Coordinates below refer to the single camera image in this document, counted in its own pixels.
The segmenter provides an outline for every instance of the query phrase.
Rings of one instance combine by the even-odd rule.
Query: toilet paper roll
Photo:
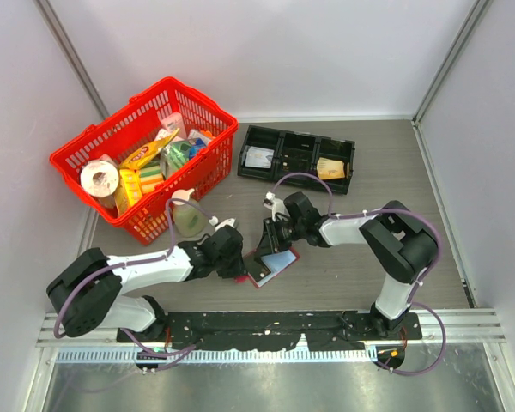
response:
[[[90,161],[80,173],[80,185],[106,208],[115,207],[112,194],[118,187],[118,170],[108,161]]]

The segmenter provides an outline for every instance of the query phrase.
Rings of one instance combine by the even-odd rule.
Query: black tray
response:
[[[246,152],[250,146],[274,150],[270,169],[245,166]],[[276,182],[292,172],[305,172],[317,176],[318,158],[325,157],[343,161],[344,169],[348,170],[346,177],[328,179],[324,182],[333,192],[347,195],[353,176],[353,156],[354,142],[350,140],[339,141],[309,133],[250,126],[239,154],[238,175],[270,182]],[[282,183],[326,191],[319,182],[304,176],[289,178]]]

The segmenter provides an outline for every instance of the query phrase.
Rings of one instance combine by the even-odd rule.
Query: plastic shopping basket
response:
[[[187,134],[191,129],[210,130],[215,139],[167,181],[143,197],[127,212],[104,208],[80,186],[80,171],[102,155],[121,162],[144,143],[155,139],[161,119],[180,112]],[[67,186],[87,205],[96,209],[115,227],[123,227],[148,245],[167,230],[166,200],[177,189],[195,188],[200,199],[231,171],[233,136],[239,124],[230,114],[194,88],[166,77],[98,125],[90,125],[80,136],[50,156],[50,163],[63,175]]]

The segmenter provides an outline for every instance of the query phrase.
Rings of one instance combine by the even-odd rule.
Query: card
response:
[[[300,255],[294,249],[289,249],[258,258],[252,252],[244,256],[244,262],[251,282],[256,288],[261,288],[299,258]]]
[[[270,148],[249,146],[248,151],[246,152],[245,165],[248,167],[270,169],[274,154],[275,150]]]

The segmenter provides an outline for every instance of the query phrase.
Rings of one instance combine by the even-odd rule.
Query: plastic bottle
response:
[[[198,206],[198,202],[191,198],[194,191],[194,189],[175,191],[172,198],[183,199]],[[208,219],[189,204],[173,201],[173,222],[182,236],[190,238],[203,231]]]

